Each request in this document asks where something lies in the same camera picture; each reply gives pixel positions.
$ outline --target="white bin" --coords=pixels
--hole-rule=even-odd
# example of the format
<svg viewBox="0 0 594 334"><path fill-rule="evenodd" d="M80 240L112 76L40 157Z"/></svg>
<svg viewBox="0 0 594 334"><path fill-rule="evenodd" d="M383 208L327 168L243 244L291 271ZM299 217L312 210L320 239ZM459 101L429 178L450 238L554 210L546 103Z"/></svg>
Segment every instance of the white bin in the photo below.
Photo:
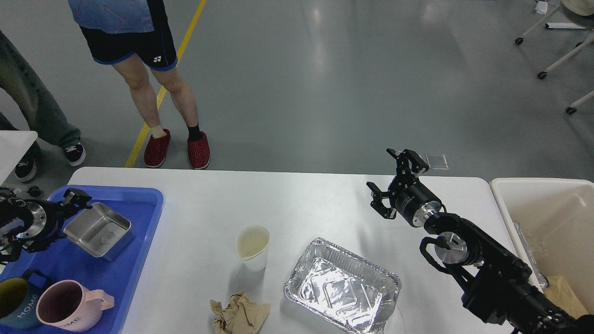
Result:
<svg viewBox="0 0 594 334"><path fill-rule="evenodd" d="M594 184L555 178L497 178L491 190L516 248L528 257L512 223L522 230L545 276L565 276L594 314ZM536 277L530 283L538 286Z"/></svg>

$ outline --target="foil pan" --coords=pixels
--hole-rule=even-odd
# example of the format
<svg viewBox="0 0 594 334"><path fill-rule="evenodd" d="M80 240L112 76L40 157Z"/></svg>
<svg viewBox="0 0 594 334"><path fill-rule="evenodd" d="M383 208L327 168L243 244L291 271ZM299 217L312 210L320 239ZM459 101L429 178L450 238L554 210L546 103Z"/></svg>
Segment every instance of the foil pan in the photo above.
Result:
<svg viewBox="0 0 594 334"><path fill-rule="evenodd" d="M285 296L347 333L382 333L396 307L398 276L322 238L305 249Z"/></svg>

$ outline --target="brown paper towel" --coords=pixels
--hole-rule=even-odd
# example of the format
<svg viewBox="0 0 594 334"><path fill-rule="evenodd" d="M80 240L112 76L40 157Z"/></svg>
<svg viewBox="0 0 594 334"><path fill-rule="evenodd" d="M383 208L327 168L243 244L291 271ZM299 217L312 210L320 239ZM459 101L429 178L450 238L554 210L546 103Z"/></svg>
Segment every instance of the brown paper towel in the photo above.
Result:
<svg viewBox="0 0 594 334"><path fill-rule="evenodd" d="M219 317L213 323L215 334L256 334L270 313L270 304L250 301L243 290L231 296L225 309L214 300L210 308Z"/></svg>
<svg viewBox="0 0 594 334"><path fill-rule="evenodd" d="M553 304L561 307L567 314L574 318L579 318L584 314L588 314L582 302L577 299L577 296L571 290L569 283L563 276L547 277L551 287L544 289L545 296L553 302Z"/></svg>

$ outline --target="mug handle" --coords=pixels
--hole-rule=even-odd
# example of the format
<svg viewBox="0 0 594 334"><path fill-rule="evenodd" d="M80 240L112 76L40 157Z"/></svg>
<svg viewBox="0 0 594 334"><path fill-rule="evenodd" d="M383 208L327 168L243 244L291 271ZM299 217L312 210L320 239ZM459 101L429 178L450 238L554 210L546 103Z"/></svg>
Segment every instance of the mug handle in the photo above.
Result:
<svg viewBox="0 0 594 334"><path fill-rule="evenodd" d="M108 295L103 290L93 290L86 293L85 301L101 299L101 310L112 308L114 304L113 296Z"/></svg>
<svg viewBox="0 0 594 334"><path fill-rule="evenodd" d="M23 273L23 275L21 277L25 281L28 282L29 279L31 278L31 275L33 275L34 273L37 274L38 276L45 278L45 284L42 288L44 291L53 284L53 279L51 277L49 277L48 275L45 275L38 269L27 269L27 270L25 270L25 272Z"/></svg>

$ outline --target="black shorts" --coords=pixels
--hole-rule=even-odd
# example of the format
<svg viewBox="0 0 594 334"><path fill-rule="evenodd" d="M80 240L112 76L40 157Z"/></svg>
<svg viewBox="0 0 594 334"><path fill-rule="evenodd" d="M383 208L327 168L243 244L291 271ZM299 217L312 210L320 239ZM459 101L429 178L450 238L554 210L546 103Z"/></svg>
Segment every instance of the black shorts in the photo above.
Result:
<svg viewBox="0 0 594 334"><path fill-rule="evenodd" d="M96 62L112 65L137 54L156 71L169 71L178 63L168 25L148 33L108 34L99 29L80 27Z"/></svg>

